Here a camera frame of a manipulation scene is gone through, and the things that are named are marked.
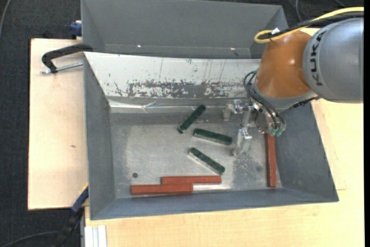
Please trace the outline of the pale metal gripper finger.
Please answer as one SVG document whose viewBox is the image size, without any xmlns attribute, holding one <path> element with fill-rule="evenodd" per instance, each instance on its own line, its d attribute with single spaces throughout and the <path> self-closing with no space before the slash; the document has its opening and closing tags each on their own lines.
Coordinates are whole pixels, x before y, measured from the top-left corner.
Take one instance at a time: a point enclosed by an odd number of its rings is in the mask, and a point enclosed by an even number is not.
<svg viewBox="0 0 370 247">
<path fill-rule="evenodd" d="M 223 120 L 230 120 L 232 115 L 243 114 L 247 109 L 246 102 L 240 99 L 233 100 L 225 105 L 222 110 L 222 118 Z"/>
<path fill-rule="evenodd" d="M 251 144 L 252 136 L 249 134 L 248 130 L 245 128 L 240 128 L 236 133 L 235 146 L 231 150 L 233 156 L 240 155 L 246 152 Z"/>
</svg>

